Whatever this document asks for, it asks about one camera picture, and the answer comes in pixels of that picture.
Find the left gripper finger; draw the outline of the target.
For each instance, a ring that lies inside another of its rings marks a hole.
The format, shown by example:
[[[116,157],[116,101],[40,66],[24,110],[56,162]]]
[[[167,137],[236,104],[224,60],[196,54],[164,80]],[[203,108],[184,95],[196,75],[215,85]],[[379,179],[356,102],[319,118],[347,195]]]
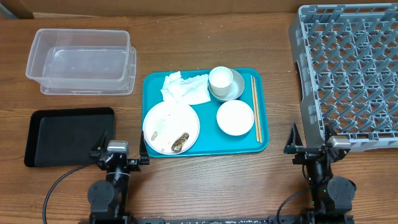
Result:
[[[100,139],[95,143],[95,145],[93,147],[93,151],[100,151],[105,148],[107,135],[108,135],[107,131],[104,131],[102,133]]]
[[[146,143],[144,139],[144,132],[141,132],[140,146],[139,146],[139,154],[140,154],[140,165],[149,165],[150,158],[147,152]]]

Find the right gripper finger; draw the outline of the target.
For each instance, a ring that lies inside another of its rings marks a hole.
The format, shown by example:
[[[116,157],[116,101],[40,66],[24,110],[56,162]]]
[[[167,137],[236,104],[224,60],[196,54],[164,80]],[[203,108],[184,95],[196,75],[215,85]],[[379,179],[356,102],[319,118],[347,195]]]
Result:
[[[328,140],[332,136],[336,136],[337,133],[335,132],[335,130],[329,124],[326,124],[324,126],[324,128],[325,128],[325,144],[327,144]]]
[[[303,149],[302,140],[297,129],[297,125],[293,123],[288,140],[284,147],[284,154],[296,154]]]

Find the wooden chopstick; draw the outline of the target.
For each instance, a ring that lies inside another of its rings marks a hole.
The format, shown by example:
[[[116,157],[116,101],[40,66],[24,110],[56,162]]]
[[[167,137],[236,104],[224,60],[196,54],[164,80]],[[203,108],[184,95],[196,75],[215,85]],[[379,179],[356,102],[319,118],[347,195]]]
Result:
[[[252,92],[252,102],[253,102],[253,110],[254,110],[254,124],[255,124],[255,130],[256,130],[256,141],[260,142],[260,136],[259,136],[259,131],[258,131],[258,120],[257,120],[257,106],[256,106],[256,100],[255,100],[255,92],[254,92],[254,81],[253,81],[252,75],[251,75],[251,92]]]
[[[253,81],[254,81],[255,100],[256,100],[256,106],[257,106],[258,131],[259,131],[259,136],[260,136],[260,143],[262,143],[263,140],[262,140],[262,131],[261,131],[261,120],[260,120],[260,114],[259,114],[259,103],[258,103],[258,97],[257,97],[256,80],[254,77],[253,77]]]

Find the white small bowl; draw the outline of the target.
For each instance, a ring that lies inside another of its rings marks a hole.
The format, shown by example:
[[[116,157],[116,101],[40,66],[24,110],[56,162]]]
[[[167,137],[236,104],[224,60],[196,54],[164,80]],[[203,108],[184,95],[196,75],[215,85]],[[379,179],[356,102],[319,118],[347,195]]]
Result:
[[[251,107],[240,100],[223,103],[216,114],[220,129],[231,136],[248,133],[254,125],[254,112]]]

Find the white paper napkin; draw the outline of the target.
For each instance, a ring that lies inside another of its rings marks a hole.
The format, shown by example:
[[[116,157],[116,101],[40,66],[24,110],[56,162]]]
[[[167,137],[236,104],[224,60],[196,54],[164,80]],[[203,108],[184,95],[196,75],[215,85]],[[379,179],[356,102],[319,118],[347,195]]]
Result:
[[[161,88],[164,101],[175,101],[187,105],[200,105],[211,101],[208,91],[208,74],[183,79],[181,72],[165,77]]]

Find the grey shallow bowl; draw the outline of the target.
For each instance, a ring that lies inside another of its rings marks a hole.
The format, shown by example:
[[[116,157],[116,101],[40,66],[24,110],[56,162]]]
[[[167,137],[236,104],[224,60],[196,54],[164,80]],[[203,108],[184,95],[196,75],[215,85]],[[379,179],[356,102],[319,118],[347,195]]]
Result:
[[[242,93],[245,89],[245,82],[244,82],[242,75],[234,69],[230,68],[230,70],[233,74],[233,81],[232,81],[229,91],[227,92],[226,95],[223,95],[223,96],[216,95],[215,89],[211,85],[209,85],[209,90],[210,90],[211,94],[218,101],[225,102],[225,101],[230,101],[230,100],[237,100],[242,95]]]

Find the white cup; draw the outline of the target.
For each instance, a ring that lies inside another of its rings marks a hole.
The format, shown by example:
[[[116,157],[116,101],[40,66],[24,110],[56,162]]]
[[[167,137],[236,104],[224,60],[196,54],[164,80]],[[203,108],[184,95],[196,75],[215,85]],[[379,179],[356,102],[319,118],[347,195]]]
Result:
[[[215,67],[210,71],[209,84],[214,95],[223,96],[229,92],[233,73],[227,67]]]

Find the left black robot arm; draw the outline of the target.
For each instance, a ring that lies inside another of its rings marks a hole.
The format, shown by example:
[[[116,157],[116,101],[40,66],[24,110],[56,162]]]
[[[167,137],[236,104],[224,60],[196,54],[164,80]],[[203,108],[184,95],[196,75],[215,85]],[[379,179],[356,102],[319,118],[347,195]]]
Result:
[[[98,145],[90,150],[90,157],[96,165],[106,171],[104,180],[91,185],[88,201],[91,205],[90,223],[137,223],[126,211],[131,172],[139,172],[141,165],[150,164],[144,135],[141,134],[140,158],[130,159],[127,141],[106,140],[103,133]]]

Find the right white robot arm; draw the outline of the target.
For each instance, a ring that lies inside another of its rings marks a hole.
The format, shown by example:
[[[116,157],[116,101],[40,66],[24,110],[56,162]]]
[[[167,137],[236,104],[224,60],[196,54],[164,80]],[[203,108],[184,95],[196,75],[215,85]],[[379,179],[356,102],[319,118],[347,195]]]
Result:
[[[313,205],[300,214],[300,223],[352,222],[346,213],[352,209],[356,185],[344,177],[335,177],[331,170],[331,164],[344,159],[350,150],[348,138],[337,135],[329,125],[325,126],[325,143],[305,148],[297,126],[292,125],[284,153],[293,154],[292,163],[302,166]]]

